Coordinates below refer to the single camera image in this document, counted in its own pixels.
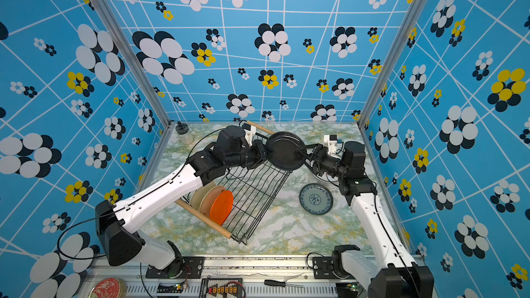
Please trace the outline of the black small plate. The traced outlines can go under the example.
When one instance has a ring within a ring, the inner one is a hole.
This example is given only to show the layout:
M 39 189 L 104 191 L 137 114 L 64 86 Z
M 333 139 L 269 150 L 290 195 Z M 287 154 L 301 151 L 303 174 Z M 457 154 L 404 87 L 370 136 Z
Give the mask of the black small plate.
M 292 132 L 276 132 L 266 141 L 268 160 L 283 171 L 295 171 L 306 161 L 306 145 Z

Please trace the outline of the black wire dish rack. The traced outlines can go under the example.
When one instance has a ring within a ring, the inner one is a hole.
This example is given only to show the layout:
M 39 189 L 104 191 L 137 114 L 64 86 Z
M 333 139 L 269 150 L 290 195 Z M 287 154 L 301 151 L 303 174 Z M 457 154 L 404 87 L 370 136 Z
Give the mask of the black wire dish rack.
M 242 125 L 214 130 L 195 142 L 186 164 L 198 171 L 200 179 L 215 182 L 233 193 L 233 209 L 221 225 L 229 238 L 246 244 L 293 171 L 283 171 L 266 160 L 257 168 L 244 168 L 244 153 L 250 147 Z M 254 142 L 270 136 L 256 132 Z

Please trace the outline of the grey-green small plate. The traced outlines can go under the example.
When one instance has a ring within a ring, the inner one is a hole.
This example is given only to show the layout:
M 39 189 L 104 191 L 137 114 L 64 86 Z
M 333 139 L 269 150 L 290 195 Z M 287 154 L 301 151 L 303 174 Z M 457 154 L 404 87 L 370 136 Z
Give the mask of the grey-green small plate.
M 309 183 L 299 193 L 299 202 L 312 215 L 325 215 L 333 208 L 331 191 L 318 183 Z

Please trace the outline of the orange small plate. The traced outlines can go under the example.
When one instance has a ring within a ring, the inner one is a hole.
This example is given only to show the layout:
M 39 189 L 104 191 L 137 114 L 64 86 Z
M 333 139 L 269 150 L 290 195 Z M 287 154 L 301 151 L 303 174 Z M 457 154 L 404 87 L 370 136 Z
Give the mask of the orange small plate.
M 233 193 L 229 190 L 222 191 L 214 200 L 210 212 L 209 219 L 217 225 L 221 226 L 229 217 L 233 209 Z

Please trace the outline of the beige small plate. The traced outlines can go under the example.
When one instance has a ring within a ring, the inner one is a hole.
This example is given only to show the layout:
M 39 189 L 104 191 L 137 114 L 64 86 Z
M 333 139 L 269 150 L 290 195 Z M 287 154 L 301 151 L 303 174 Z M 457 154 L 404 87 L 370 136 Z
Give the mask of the beige small plate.
M 199 211 L 201 212 L 201 214 L 210 217 L 213 203 L 225 190 L 226 189 L 223 186 L 215 186 L 210 189 L 208 193 L 204 196 L 200 204 Z

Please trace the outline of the cream small plate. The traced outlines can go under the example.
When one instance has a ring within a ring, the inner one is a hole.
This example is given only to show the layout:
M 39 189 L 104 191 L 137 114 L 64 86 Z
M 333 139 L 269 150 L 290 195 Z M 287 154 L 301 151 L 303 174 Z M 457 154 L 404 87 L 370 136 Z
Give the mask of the cream small plate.
M 207 196 L 207 194 L 216 187 L 215 182 L 210 182 L 207 185 L 197 189 L 190 200 L 190 205 L 196 209 L 197 211 L 200 210 L 200 207 L 202 205 L 202 202 L 204 198 Z

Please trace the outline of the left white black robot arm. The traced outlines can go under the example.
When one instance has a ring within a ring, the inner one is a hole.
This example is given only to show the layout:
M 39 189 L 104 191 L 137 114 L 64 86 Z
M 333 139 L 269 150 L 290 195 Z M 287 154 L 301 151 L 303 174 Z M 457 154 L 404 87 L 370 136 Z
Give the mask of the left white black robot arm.
M 165 178 L 116 204 L 97 205 L 96 233 L 110 266 L 139 262 L 163 272 L 179 272 L 183 258 L 176 245 L 143 234 L 142 226 L 181 197 L 224 176 L 229 168 L 254 169 L 273 154 L 264 142 L 248 141 L 242 127 L 228 126 L 217 133 L 216 142 L 188 156 Z

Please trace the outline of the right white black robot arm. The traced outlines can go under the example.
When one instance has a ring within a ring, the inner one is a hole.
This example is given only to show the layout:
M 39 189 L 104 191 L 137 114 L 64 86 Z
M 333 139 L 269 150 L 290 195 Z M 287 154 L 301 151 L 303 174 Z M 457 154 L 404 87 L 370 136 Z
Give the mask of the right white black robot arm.
M 434 277 L 405 248 L 382 208 L 375 183 L 365 172 L 366 151 L 360 142 L 346 142 L 340 156 L 320 143 L 300 146 L 306 166 L 317 176 L 338 179 L 345 197 L 367 235 L 374 261 L 352 247 L 337 246 L 334 266 L 340 277 L 352 276 L 367 297 L 431 297 Z

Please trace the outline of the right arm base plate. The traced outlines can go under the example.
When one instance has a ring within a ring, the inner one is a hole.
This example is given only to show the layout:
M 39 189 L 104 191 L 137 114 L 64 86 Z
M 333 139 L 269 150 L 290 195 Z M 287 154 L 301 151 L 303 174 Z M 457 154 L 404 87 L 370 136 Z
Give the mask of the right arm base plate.
M 334 262 L 332 257 L 312 257 L 309 266 L 316 280 L 358 280 L 369 275 L 367 266 L 357 257 L 346 257 L 346 262 Z

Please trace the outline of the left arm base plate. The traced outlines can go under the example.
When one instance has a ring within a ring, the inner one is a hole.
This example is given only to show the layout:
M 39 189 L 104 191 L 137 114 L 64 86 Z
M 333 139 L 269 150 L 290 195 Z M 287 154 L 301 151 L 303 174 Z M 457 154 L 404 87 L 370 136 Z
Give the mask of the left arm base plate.
M 177 257 L 162 270 L 149 266 L 145 276 L 148 279 L 199 279 L 205 260 L 205 257 Z

